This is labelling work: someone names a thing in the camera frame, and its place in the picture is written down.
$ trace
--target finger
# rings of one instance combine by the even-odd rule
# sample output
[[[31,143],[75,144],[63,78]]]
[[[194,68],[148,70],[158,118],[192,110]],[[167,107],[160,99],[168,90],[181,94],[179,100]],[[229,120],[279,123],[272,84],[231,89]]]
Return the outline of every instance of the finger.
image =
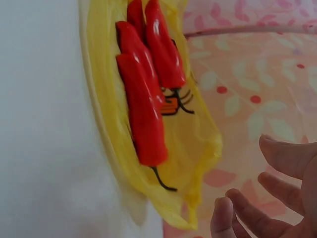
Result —
[[[260,149],[267,160],[276,170],[302,179],[305,168],[317,154],[317,143],[290,144],[278,142],[270,136],[262,135]]]
[[[232,203],[234,210],[241,221],[258,238],[279,238],[291,225],[272,220],[266,214],[251,205],[248,200],[236,189],[229,190],[226,194]]]
[[[298,187],[266,172],[260,174],[258,180],[271,195],[284,203],[285,206],[304,216],[302,194]]]
[[[235,213],[233,214],[232,228],[237,238],[251,238],[246,229],[244,229],[244,227],[238,221],[237,215]]]
[[[233,206],[229,198],[217,200],[211,219],[212,238],[236,238],[232,228]]]

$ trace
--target pepper stem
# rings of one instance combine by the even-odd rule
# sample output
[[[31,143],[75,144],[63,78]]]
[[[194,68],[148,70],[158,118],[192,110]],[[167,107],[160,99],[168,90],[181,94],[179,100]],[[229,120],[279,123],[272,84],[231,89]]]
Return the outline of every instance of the pepper stem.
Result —
[[[184,107],[184,104],[182,103],[182,99],[181,99],[180,96],[179,96],[179,90],[180,90],[180,88],[173,89],[173,92],[174,92],[175,97],[176,97],[176,99],[177,99],[177,101],[178,101],[179,107],[180,107],[181,109],[183,109],[183,111],[186,112],[186,113],[195,114],[194,111],[188,110],[187,108]]]
[[[168,187],[168,186],[166,186],[166,185],[162,182],[162,180],[160,179],[160,176],[159,176],[159,172],[158,172],[158,168],[157,168],[157,167],[150,167],[150,168],[154,171],[154,173],[155,173],[155,175],[156,175],[156,177],[157,177],[157,179],[158,179],[160,185],[161,185],[163,188],[165,188],[165,189],[168,190],[168,191],[172,191],[172,192],[177,192],[177,191],[178,191],[178,189],[176,189],[176,188],[174,188],[174,187]]]

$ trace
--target pink floral fabric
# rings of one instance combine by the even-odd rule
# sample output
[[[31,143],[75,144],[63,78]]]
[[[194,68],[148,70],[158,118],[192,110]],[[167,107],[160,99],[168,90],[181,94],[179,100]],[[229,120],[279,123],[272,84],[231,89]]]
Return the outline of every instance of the pink floral fabric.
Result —
[[[164,238],[211,238],[214,201],[234,187],[271,217],[300,221],[259,185],[263,171],[298,181],[268,166],[258,139],[264,133],[294,143],[317,141],[317,36],[221,34],[190,38],[188,47],[199,89],[223,136],[223,157],[204,177],[199,229],[164,224]]]
[[[189,0],[184,33],[237,27],[317,33],[317,0]]]

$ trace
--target red dot pattern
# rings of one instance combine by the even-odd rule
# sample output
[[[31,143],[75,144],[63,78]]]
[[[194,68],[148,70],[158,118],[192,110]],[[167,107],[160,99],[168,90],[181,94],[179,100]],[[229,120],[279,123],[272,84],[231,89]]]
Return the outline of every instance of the red dot pattern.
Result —
[[[301,64],[301,63],[299,63],[299,64],[297,65],[297,67],[298,67],[298,68],[305,68],[305,66],[304,66],[303,64]]]
[[[219,94],[225,94],[225,93],[227,93],[228,92],[228,89],[226,88],[226,87],[224,87],[224,86],[219,86],[219,87],[217,87],[217,93],[219,93]]]
[[[259,96],[254,95],[250,98],[250,101],[254,104],[260,104],[262,99]]]

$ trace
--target fingernail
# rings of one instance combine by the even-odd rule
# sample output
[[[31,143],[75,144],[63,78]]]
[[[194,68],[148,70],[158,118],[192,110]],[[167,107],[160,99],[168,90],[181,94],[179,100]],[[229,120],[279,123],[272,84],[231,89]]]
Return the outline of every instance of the fingernail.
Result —
[[[263,137],[265,140],[276,141],[272,136],[267,135],[267,134],[262,134],[262,137]]]

